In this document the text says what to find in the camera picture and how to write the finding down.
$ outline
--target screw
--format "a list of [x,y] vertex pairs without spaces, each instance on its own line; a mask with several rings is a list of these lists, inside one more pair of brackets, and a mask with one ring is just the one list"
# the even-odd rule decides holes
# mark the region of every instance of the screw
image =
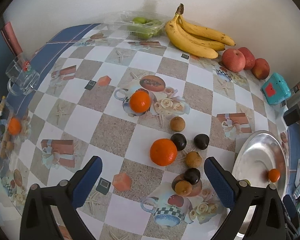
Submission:
[[270,189],[276,189],[276,186],[275,186],[275,184],[273,184],[273,183],[270,183],[270,184],[269,184],[269,187],[270,187]]
[[30,187],[30,189],[31,190],[35,190],[35,189],[37,189],[37,187],[38,187],[38,184],[32,184],[31,187]]
[[246,181],[244,181],[244,180],[240,180],[240,181],[239,181],[239,185],[240,185],[241,187],[246,187],[246,186],[248,185],[248,183],[247,183]]
[[59,182],[59,185],[61,187],[64,187],[64,186],[68,185],[68,181],[66,179],[63,179],[62,181]]

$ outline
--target oval metal tray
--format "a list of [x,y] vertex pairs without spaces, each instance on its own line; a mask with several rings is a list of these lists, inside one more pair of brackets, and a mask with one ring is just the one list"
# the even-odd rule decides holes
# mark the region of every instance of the oval metal tray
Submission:
[[[247,179],[253,187],[266,187],[269,184],[267,172],[273,168],[280,171],[280,179],[275,183],[282,199],[286,194],[288,184],[288,168],[280,143],[268,131],[253,133],[243,144],[234,163],[232,175],[237,180]],[[243,237],[255,206],[251,206],[237,236]]]

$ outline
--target mug handle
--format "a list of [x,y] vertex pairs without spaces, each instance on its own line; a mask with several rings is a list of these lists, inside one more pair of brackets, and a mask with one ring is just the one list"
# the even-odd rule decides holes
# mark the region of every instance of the mug handle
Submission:
[[12,89],[12,80],[11,80],[11,78],[9,79],[9,81],[8,81],[8,83],[7,83],[7,89],[8,89],[8,91],[9,91],[12,95],[14,95],[14,96],[20,95],[20,93],[17,93],[17,92],[15,92],[15,91]]
[[[148,200],[148,199],[150,199],[151,197],[146,197],[146,198],[144,198],[143,200],[141,200],[141,208],[144,210],[144,211],[146,211],[146,212],[149,212],[149,213],[151,213],[151,214],[154,214],[154,212],[155,212],[155,208],[154,209],[147,209],[145,206],[144,206],[144,202],[146,201],[146,200]],[[155,204],[157,204],[157,201],[155,200],[155,199],[153,199],[153,198],[151,198],[151,200],[155,203]]]
[[118,100],[121,100],[121,101],[124,101],[124,99],[126,98],[126,95],[123,97],[123,98],[119,98],[117,96],[117,92],[121,92],[123,90],[123,94],[125,95],[126,92],[128,91],[128,89],[126,88],[120,88],[120,89],[117,89],[115,92],[114,92],[114,98],[118,99]]

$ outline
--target blue gripper pad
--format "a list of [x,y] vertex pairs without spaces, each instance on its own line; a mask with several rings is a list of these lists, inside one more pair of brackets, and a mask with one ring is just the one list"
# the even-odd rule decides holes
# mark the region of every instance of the blue gripper pad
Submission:
[[235,192],[210,158],[207,158],[204,162],[204,173],[216,191],[221,203],[226,208],[233,209],[236,200]]
[[77,182],[75,188],[72,191],[72,206],[74,208],[83,206],[90,191],[92,190],[97,179],[99,178],[101,171],[102,171],[102,160],[100,157],[97,156],[93,156],[82,170],[77,171],[79,172],[78,176],[80,177],[82,176],[82,177]]

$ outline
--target banana stem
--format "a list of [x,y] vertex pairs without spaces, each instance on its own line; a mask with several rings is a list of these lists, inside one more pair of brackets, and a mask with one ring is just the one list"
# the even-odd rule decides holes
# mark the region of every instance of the banana stem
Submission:
[[181,14],[183,14],[183,10],[184,10],[184,6],[183,6],[182,3],[180,3],[180,5],[179,5],[179,7],[178,7],[178,9],[176,11],[176,13],[179,14],[179,15],[181,15]]

